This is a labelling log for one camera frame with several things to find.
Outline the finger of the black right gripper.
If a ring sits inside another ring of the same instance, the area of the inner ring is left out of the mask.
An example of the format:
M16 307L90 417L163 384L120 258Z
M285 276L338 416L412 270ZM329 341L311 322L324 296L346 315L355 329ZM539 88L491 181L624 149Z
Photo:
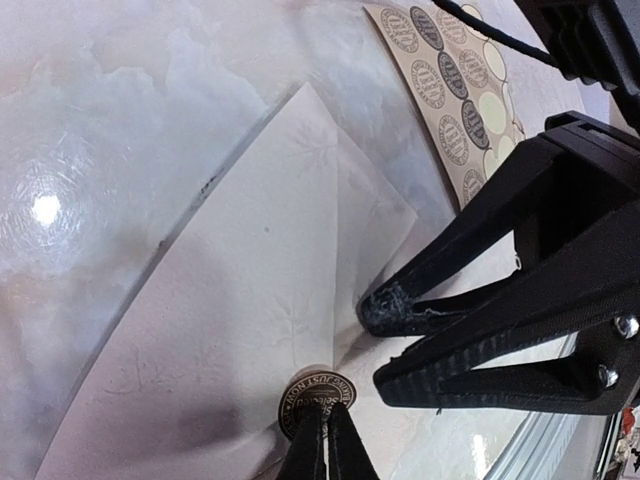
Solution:
M639 395L639 238L584 234L380 367L403 408L616 413Z

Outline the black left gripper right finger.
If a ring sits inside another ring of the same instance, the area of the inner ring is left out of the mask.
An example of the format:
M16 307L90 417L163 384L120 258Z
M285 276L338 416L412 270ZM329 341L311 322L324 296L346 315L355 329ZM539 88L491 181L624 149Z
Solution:
M347 407L336 403L328 418L329 479L379 480Z

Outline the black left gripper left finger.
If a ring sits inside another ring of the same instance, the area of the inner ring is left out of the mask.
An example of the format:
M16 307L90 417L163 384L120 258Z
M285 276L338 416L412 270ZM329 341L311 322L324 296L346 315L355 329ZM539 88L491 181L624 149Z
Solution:
M329 479L330 457L325 454L325 445L331 444L331 433L331 422L323 420L322 410L319 407L306 407L277 478Z

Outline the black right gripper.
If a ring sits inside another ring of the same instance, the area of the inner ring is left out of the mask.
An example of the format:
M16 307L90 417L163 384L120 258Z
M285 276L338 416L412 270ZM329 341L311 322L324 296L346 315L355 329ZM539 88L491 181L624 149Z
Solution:
M524 220L511 338L523 348L575 334L576 346L511 367L510 406L587 415L629 406L639 393L639 142L577 112L516 146L436 239L360 300L361 325L414 336L460 318L463 307L421 307L421 297Z

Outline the round brown seal sticker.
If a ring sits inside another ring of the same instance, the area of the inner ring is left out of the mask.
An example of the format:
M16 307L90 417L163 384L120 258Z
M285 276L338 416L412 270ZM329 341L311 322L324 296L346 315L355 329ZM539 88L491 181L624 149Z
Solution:
M322 433L327 436L326 422L333 406L342 403L350 409L357 398L354 383L331 370L301 372L287 385L278 406L278 424L282 434L292 441L304 410L317 406L321 410Z

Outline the translucent pink envelope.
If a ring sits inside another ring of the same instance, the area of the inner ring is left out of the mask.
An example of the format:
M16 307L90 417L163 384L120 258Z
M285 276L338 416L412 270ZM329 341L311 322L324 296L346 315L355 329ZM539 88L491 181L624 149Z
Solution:
M302 86L214 187L78 390L42 479L250 479L286 447L281 395L351 380L371 452L404 424L370 379L355 315L415 211Z

